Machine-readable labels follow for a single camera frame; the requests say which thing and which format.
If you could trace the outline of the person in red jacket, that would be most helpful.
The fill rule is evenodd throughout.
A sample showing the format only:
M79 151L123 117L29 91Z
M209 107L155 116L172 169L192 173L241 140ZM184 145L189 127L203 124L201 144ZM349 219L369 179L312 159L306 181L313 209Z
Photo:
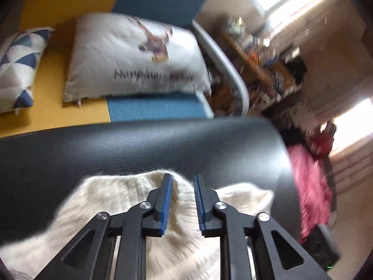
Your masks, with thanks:
M334 136L337 130L337 126L333 121L328 121L326 127L318 135L313 135L308 140L308 148L311 151L311 155L315 161L322 160L332 151L334 143Z

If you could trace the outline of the wooden side table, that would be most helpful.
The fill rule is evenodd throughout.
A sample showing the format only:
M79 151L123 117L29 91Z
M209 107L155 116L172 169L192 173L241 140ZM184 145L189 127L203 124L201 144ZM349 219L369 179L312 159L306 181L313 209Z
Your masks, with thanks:
M227 19L221 34L249 92L248 114L262 112L302 88L308 69L298 46L278 51L270 39L249 34L241 17Z

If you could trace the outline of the pink blanket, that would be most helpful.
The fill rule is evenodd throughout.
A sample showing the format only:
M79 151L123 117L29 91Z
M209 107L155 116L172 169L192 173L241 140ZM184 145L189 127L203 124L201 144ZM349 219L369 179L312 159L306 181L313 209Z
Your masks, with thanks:
M300 242L330 219L332 192L318 162L300 144L287 148L300 204Z

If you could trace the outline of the tricolour sofa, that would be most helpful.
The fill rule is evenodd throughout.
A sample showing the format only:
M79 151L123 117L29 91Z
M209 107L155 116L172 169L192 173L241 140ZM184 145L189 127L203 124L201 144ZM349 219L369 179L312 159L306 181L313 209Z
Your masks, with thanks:
M212 115L206 61L249 111L235 67L195 17L205 0L1 0L1 136Z

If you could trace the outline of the deer print pillow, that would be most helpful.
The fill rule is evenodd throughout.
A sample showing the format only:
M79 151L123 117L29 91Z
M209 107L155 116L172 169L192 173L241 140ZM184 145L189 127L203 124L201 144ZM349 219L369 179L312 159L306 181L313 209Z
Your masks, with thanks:
M89 13L77 21L64 102L173 92L211 92L192 32L118 13Z

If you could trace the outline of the geometric pattern pillow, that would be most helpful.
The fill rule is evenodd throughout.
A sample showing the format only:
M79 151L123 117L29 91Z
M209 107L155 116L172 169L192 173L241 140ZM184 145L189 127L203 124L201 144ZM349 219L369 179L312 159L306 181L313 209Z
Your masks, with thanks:
M1 44L1 112L12 112L34 104L34 79L51 27L37 27L11 35Z

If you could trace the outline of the cream knitted sweater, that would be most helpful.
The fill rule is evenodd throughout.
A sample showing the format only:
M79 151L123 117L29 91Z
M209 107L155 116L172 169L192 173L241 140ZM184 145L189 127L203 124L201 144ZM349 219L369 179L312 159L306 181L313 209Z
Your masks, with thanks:
M220 279L224 223L214 208L269 212L274 194L250 183L212 192L168 170L92 176L46 229L1 246L14 279Z

